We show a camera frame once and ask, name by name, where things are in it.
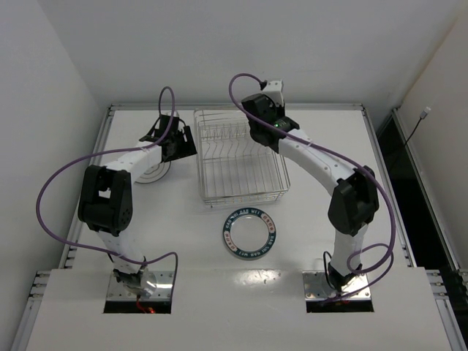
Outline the dark teal rimmed plate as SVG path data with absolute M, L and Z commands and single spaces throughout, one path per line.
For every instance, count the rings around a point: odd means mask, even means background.
M 266 256 L 276 238 L 274 221 L 259 208 L 239 208 L 225 219 L 222 226 L 224 245 L 240 260 L 259 260 Z

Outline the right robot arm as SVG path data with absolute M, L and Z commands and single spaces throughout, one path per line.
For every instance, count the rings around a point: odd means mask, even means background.
M 313 148 L 312 139 L 264 94 L 241 101 L 251 138 L 288 158 L 313 176 L 331 196 L 328 219 L 336 230 L 328 263 L 328 283 L 340 292 L 362 269 L 361 250 L 368 224 L 379 209 L 377 188 L 361 171 Z

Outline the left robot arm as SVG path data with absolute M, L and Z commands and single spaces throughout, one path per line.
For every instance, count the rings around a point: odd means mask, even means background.
M 196 153 L 191 129 L 179 115 L 160 115 L 134 151 L 86 168 L 78 218 L 109 250 L 116 281 L 136 296 L 152 296 L 156 277 L 127 230 L 133 215 L 132 187 L 161 179 L 173 161 Z

